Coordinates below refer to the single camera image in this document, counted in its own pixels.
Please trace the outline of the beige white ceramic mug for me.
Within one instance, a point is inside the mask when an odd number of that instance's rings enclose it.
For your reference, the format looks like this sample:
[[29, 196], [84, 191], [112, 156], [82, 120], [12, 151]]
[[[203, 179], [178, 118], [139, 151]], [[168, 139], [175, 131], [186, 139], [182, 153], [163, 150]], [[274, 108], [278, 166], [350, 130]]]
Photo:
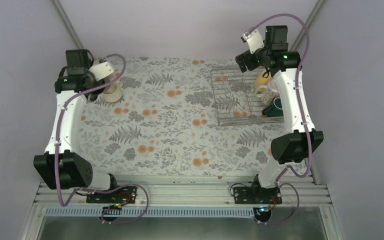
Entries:
[[101, 96], [106, 102], [115, 103], [119, 101], [123, 96], [122, 86], [123, 86], [123, 83], [117, 80], [115, 83], [109, 86], [106, 86], [103, 89]]

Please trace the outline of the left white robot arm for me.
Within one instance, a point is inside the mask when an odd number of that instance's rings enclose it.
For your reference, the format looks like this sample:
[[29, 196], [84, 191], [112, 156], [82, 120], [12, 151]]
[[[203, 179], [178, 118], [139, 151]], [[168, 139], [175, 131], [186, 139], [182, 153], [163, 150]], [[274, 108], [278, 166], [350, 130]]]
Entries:
[[112, 184], [113, 176], [94, 170], [80, 156], [79, 129], [88, 100], [94, 101], [103, 92], [115, 69], [107, 61], [93, 63], [87, 49], [66, 50], [66, 66], [54, 84], [57, 110], [49, 142], [42, 155], [36, 155], [33, 166], [51, 190], [89, 188], [99, 190], [99, 196], [111, 203], [119, 197], [119, 188]]

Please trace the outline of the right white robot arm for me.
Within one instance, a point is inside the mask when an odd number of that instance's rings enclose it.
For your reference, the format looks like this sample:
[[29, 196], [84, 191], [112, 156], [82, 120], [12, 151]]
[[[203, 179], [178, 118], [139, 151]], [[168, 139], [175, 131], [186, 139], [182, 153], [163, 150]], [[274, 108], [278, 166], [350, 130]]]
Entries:
[[250, 191], [252, 200], [258, 204], [269, 199], [269, 189], [278, 185], [287, 169], [292, 170], [304, 159], [310, 159], [324, 139], [307, 108], [302, 81], [304, 59], [297, 51], [288, 50], [287, 33], [285, 25], [266, 27], [264, 37], [257, 29], [251, 29], [241, 37], [249, 49], [235, 58], [242, 72], [265, 67], [277, 86], [282, 104], [285, 135], [272, 140], [274, 159], [257, 175], [259, 185]]

